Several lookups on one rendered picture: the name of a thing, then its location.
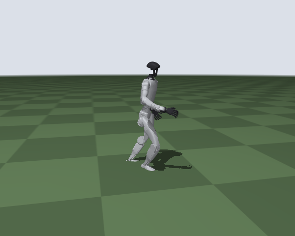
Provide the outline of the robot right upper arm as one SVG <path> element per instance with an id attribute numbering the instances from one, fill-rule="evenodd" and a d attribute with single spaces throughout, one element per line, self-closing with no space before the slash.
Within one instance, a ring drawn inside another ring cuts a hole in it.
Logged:
<path id="1" fill-rule="evenodd" d="M 146 98 L 148 96 L 148 89 L 150 88 L 150 84 L 149 81 L 144 81 L 142 83 L 142 103 L 144 105 L 147 105 L 143 102 L 143 99 Z"/>

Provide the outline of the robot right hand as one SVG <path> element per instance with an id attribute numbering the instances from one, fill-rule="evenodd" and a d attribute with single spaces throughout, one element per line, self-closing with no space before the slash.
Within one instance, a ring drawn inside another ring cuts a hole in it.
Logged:
<path id="1" fill-rule="evenodd" d="M 174 116 L 175 118 L 177 118 L 178 110 L 175 110 L 174 107 L 171 107 L 171 108 L 166 108 L 166 107 L 164 107 L 164 108 L 165 108 L 165 111 L 160 110 L 160 112 L 162 112 L 162 113 L 168 113 L 169 115 L 172 115 L 172 116 Z M 176 115 L 176 116 L 175 116 L 175 115 Z"/>

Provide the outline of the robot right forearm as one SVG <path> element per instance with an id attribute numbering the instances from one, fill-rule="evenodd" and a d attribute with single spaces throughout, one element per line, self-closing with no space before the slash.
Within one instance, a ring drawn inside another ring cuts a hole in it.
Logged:
<path id="1" fill-rule="evenodd" d="M 148 105 L 149 108 L 152 108 L 156 110 L 157 112 L 160 112 L 160 110 L 165 111 L 165 108 L 159 105 L 156 105 L 152 101 L 150 101 L 148 98 L 144 98 L 143 102 Z"/>

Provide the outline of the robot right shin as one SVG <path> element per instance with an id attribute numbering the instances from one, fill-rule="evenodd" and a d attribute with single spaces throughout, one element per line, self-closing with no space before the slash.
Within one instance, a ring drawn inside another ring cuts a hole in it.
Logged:
<path id="1" fill-rule="evenodd" d="M 158 154 L 159 151 L 160 150 L 156 151 L 156 146 L 154 144 L 151 144 L 150 148 L 147 151 L 147 157 L 144 162 L 144 166 L 149 164 L 155 158 L 155 156 Z"/>

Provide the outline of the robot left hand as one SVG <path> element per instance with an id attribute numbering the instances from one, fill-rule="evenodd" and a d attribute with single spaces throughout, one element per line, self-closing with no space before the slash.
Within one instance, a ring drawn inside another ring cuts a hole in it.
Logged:
<path id="1" fill-rule="evenodd" d="M 150 110 L 151 110 L 151 108 L 150 108 Z M 159 119 L 162 118 L 162 117 L 158 114 L 158 113 L 162 114 L 161 112 L 157 112 L 157 111 L 154 110 L 154 109 L 151 110 L 151 112 L 154 114 L 154 116 L 155 116 L 154 118 L 155 118 L 156 120 L 157 120 L 158 118 L 159 118 Z M 160 116 L 161 118 L 160 118 L 159 116 Z M 157 118 L 157 117 L 158 117 L 158 118 Z M 159 119 L 158 119 L 158 120 L 159 120 Z"/>

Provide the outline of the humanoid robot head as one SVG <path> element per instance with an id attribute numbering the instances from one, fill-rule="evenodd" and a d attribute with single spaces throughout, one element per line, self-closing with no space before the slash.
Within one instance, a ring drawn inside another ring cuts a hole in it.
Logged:
<path id="1" fill-rule="evenodd" d="M 157 76 L 158 68 L 160 67 L 160 65 L 158 63 L 152 61 L 147 64 L 147 67 L 150 68 L 151 70 L 153 70 L 153 74 L 149 74 L 147 78 L 148 79 L 152 78 L 151 80 L 154 80 L 153 77 Z M 155 73 L 155 70 L 156 70 L 156 73 Z"/>

